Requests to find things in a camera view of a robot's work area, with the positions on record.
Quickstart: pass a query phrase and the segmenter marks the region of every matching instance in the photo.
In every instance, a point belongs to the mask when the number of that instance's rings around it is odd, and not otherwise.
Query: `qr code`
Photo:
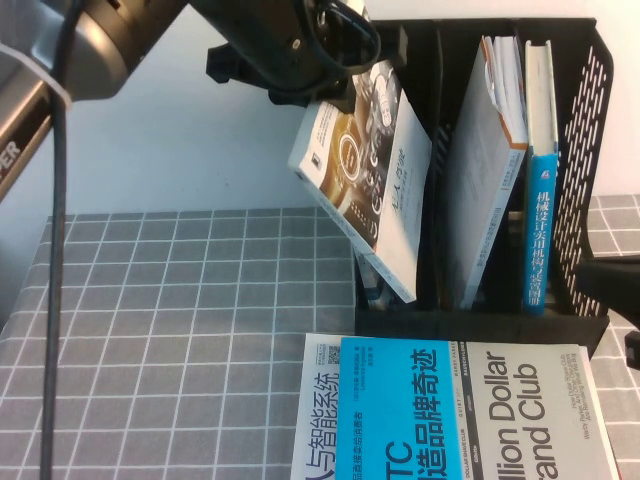
[[[329,365],[340,365],[340,347],[329,346]]]

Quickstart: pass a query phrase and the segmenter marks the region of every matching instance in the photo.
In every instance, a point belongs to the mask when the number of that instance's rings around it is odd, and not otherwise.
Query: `blue book spine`
[[[463,478],[450,353],[448,342],[342,340],[337,479]]]
[[[557,166],[557,154],[531,157],[525,217],[523,308],[532,315],[544,313]]]

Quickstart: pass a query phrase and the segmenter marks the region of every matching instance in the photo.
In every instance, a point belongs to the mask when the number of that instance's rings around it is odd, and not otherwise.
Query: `white wall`
[[[369,0],[375,19],[595,16],[613,52],[614,90],[596,194],[640,193],[640,2],[635,0]],[[188,8],[122,92],[74,105],[69,211],[118,212],[309,205],[286,159],[302,110],[264,92],[216,85],[206,51],[222,42]],[[50,212],[47,143],[0,203],[0,322]],[[16,215],[24,218],[15,221]]]

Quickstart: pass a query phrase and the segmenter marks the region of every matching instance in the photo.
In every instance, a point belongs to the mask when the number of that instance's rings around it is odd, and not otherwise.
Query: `book title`
[[[549,209],[551,197],[549,192],[540,192],[536,202],[536,221],[533,252],[531,253],[531,276],[529,287],[529,305],[540,305],[542,288],[546,279],[543,277],[546,251],[549,248],[547,231],[549,227]]]
[[[404,205],[404,193],[407,187],[408,172],[405,168],[405,156],[404,150],[401,148],[398,154],[398,165],[396,166],[396,178],[393,182],[393,200],[391,205],[394,211],[400,210],[402,212],[402,206]]]
[[[411,358],[415,445],[389,442],[386,480],[448,478],[442,401],[438,398],[438,358],[435,350],[414,349]]]
[[[541,425],[546,415],[542,389],[535,366],[523,363],[512,373],[506,358],[487,352],[484,384],[491,388],[489,418],[504,424],[498,429],[502,463],[497,463],[498,480],[526,480],[522,439],[532,445],[531,454],[540,480],[559,476],[549,428]],[[525,420],[520,431],[513,425]]]

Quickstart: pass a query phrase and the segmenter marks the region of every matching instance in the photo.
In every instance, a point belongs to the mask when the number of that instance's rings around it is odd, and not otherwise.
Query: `metal arm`
[[[67,89],[73,100],[115,95],[186,4],[187,0],[89,0],[70,60]],[[352,75],[382,59],[392,60],[396,67],[406,63],[401,28],[377,32],[337,0],[191,4],[229,41],[209,51],[207,73],[218,83],[237,80],[268,90],[277,105],[327,100],[353,112]],[[67,5],[65,0],[0,0],[0,41],[17,44],[50,69]],[[28,21],[16,28],[17,19]],[[46,85],[17,63],[3,69],[4,60],[0,58],[0,201],[50,124]]]

